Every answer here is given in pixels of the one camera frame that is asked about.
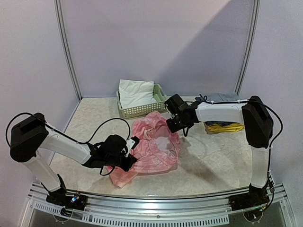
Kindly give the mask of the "pink patterned shorts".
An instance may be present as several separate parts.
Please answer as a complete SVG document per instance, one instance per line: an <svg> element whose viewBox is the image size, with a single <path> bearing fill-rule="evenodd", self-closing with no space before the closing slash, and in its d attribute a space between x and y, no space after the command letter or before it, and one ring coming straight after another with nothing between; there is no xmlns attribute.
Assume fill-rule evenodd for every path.
<svg viewBox="0 0 303 227"><path fill-rule="evenodd" d="M129 171L117 167L109 175L112 184L119 188L137 175L155 175L169 171L176 165L181 150L179 134L169 130L166 119L157 111L134 121L132 135L140 140L130 152L137 161Z"/></svg>

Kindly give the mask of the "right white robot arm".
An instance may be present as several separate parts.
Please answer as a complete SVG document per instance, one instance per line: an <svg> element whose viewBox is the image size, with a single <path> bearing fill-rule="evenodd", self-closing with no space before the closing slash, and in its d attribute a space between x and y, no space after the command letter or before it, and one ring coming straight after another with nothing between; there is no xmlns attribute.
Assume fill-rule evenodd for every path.
<svg viewBox="0 0 303 227"><path fill-rule="evenodd" d="M196 123L231 122L244 125L246 140L252 151L252 178L254 187L245 195L248 206L255 206L263 199L260 188L265 187L269 171L269 149L273 136L273 119L258 96L250 99L215 102L196 97L190 104L178 94L165 101L170 118L166 121L172 133L184 134Z"/></svg>

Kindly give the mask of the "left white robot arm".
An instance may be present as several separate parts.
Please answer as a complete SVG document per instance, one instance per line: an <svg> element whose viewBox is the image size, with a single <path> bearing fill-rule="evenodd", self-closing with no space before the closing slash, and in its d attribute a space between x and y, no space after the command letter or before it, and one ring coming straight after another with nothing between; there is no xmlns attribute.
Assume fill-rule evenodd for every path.
<svg viewBox="0 0 303 227"><path fill-rule="evenodd" d="M46 149L87 168L102 170L105 166L121 168L127 172L137 159L131 150L139 144L139 139L128 136L109 135L105 141L91 144L79 142L51 126L42 113L26 113L27 118L14 126L7 125L6 143L10 156L26 166L40 181L52 198L60 205L70 202L70 194L65 191L63 180L41 159L39 149Z"/></svg>

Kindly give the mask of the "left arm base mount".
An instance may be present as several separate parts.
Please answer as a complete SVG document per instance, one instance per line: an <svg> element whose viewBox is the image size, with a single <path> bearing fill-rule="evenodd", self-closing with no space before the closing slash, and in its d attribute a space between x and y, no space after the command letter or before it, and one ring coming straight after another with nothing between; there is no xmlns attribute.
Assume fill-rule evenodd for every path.
<svg viewBox="0 0 303 227"><path fill-rule="evenodd" d="M46 197L48 203L62 207L60 214L65 217L71 217L73 210L84 210L87 200L87 196L79 192L69 195L65 188L48 192Z"/></svg>

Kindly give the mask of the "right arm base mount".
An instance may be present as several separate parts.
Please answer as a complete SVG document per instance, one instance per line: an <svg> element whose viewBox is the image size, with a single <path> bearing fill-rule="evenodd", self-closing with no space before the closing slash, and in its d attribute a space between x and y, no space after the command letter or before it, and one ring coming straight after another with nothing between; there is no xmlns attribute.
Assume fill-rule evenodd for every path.
<svg viewBox="0 0 303 227"><path fill-rule="evenodd" d="M244 218L251 223L261 220L263 213L270 207L274 199L274 183L267 181L263 188L249 185L249 191L228 197L232 211L243 210Z"/></svg>

